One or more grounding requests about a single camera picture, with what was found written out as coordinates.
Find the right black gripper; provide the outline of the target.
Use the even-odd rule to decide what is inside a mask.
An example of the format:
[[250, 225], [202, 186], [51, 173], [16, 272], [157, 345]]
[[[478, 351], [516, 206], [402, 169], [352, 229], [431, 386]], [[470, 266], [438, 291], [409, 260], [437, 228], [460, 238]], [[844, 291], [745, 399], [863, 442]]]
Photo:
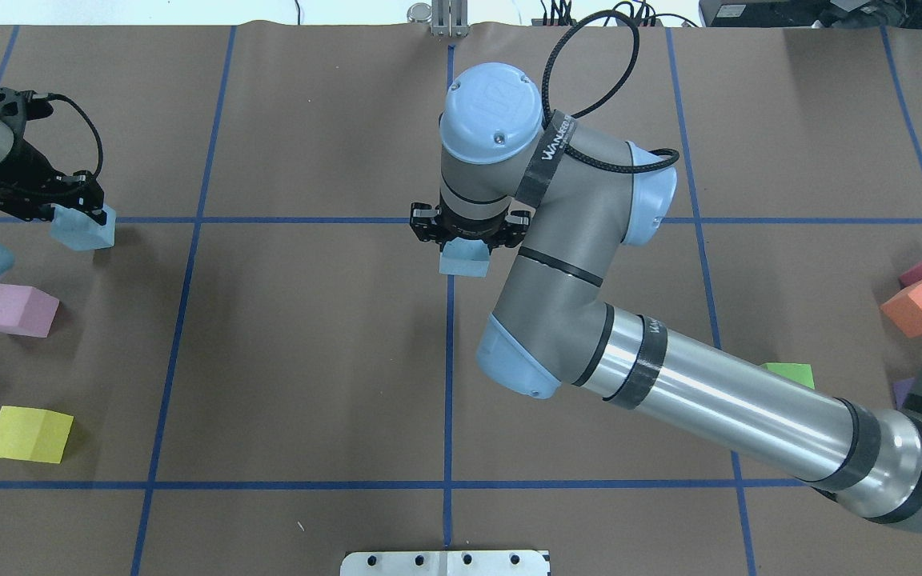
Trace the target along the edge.
[[410, 204], [409, 226], [421, 242], [445, 246], [455, 239], [483, 242], [490, 249], [501, 246], [515, 248], [522, 244], [531, 225], [531, 212], [515, 210], [499, 213], [493, 218], [464, 218], [445, 204]]

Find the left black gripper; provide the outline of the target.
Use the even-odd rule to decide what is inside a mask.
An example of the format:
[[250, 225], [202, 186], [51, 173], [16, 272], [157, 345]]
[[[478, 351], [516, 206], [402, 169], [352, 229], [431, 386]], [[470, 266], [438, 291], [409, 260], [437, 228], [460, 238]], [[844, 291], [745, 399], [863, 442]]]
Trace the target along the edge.
[[64, 174], [22, 142], [0, 164], [0, 212], [25, 222], [51, 222], [55, 206], [77, 210], [96, 225], [107, 224], [105, 192], [92, 172]]

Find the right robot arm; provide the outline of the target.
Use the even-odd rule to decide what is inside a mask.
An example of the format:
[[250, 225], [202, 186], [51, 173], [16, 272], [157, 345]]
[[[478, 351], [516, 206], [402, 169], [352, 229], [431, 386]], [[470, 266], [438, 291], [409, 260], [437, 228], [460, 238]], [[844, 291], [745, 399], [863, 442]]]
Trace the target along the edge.
[[608, 302], [619, 248], [650, 242], [668, 214], [676, 153], [585, 129], [546, 95], [504, 62], [450, 81], [438, 204], [412, 206], [424, 242], [517, 250], [477, 344], [483, 374], [541, 400], [588, 390], [922, 534], [922, 368], [899, 409], [874, 410]]

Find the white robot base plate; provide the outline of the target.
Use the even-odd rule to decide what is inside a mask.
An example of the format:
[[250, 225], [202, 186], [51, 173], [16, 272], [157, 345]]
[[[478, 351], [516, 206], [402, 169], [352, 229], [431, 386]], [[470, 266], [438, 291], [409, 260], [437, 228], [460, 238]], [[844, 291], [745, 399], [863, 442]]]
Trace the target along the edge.
[[359, 551], [348, 554], [340, 575], [551, 575], [540, 550]]

